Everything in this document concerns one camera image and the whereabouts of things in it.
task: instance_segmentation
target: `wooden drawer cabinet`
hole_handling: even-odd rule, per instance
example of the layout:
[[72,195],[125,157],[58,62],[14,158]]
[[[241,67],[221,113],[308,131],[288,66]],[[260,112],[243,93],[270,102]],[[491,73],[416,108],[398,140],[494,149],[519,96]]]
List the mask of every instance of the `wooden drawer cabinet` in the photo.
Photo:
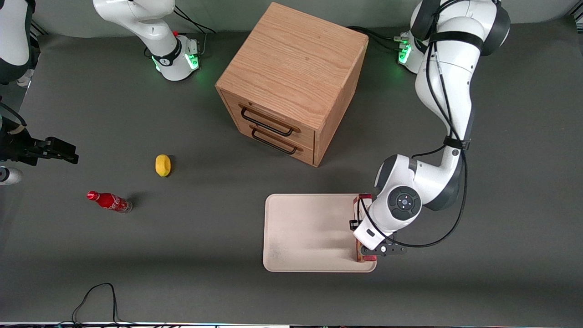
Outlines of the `wooden drawer cabinet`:
[[272,3],[215,86],[239,132],[317,167],[367,44],[363,34]]

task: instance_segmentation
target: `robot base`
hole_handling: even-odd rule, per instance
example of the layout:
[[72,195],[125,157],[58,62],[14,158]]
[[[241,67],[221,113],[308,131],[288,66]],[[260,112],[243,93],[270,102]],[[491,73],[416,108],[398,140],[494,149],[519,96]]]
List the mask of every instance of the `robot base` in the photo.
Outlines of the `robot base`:
[[171,66],[164,66],[152,57],[152,60],[156,64],[156,69],[169,81],[183,80],[200,67],[198,43],[196,40],[189,39],[182,35],[177,36],[176,38],[182,44],[182,52],[174,60]]

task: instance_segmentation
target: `black metal handle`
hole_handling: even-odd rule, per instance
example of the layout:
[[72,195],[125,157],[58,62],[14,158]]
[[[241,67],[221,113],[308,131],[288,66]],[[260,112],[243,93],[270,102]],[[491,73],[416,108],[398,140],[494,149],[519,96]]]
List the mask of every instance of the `black metal handle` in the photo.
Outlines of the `black metal handle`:
[[265,123],[261,123],[258,120],[255,120],[251,117],[245,116],[245,112],[247,111],[247,108],[243,106],[243,109],[241,109],[241,116],[243,116],[244,119],[246,119],[249,122],[253,122],[255,124],[257,124],[258,126],[262,127],[262,128],[266,128],[267,130],[273,132],[273,133],[277,133],[283,137],[289,137],[292,132],[293,132],[293,128],[290,128],[290,130],[288,132],[283,132],[283,131],[279,131],[276,128],[272,128],[269,125],[266,125]]
[[296,153],[297,147],[294,147],[294,148],[293,148],[291,151],[287,151],[287,150],[285,150],[285,149],[283,149],[283,148],[281,148],[281,147],[279,147],[279,146],[276,146],[276,145],[272,144],[271,142],[269,142],[269,141],[267,141],[267,140],[264,140],[264,139],[261,139],[260,137],[257,137],[257,136],[255,135],[255,132],[257,132],[257,129],[253,129],[253,131],[251,132],[251,136],[253,137],[253,139],[255,139],[255,140],[257,140],[257,141],[261,142],[262,144],[265,144],[265,145],[267,145],[267,146],[270,146],[270,147],[272,147],[272,148],[275,148],[275,149],[277,149],[278,151],[281,151],[281,152],[283,152],[283,153],[286,153],[286,154],[288,154],[288,155],[293,155],[293,154],[295,154],[295,153]]

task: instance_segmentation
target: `red bottle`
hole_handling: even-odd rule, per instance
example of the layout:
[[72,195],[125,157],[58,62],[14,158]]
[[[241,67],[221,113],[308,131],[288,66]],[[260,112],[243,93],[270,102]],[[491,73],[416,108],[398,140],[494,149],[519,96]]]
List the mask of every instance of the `red bottle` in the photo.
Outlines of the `red bottle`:
[[127,213],[132,210],[132,203],[110,193],[97,193],[95,191],[90,191],[87,193],[87,199],[98,203],[99,206],[120,213]]

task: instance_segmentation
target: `lemon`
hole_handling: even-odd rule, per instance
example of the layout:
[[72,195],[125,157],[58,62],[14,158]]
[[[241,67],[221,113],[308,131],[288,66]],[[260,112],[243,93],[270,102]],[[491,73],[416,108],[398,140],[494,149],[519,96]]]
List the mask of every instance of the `lemon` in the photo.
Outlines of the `lemon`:
[[156,173],[159,176],[167,176],[170,174],[170,158],[164,154],[156,157]]

